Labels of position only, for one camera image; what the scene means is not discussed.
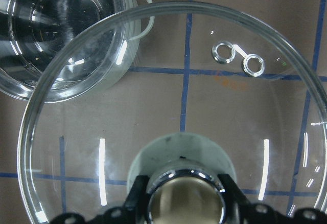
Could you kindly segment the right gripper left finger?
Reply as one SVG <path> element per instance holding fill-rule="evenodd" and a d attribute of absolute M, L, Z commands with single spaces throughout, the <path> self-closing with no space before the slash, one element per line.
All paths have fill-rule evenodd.
<path fill-rule="evenodd" d="M 127 213 L 127 223 L 144 223 L 146 220 L 148 182 L 149 177 L 147 175 L 138 175 L 135 178 L 123 205 Z"/>

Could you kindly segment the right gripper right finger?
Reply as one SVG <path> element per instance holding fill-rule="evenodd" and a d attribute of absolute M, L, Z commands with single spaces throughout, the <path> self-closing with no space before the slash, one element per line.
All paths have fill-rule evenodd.
<path fill-rule="evenodd" d="M 218 174 L 223 189 L 225 217 L 223 223 L 247 223 L 250 201 L 229 174 Z"/>

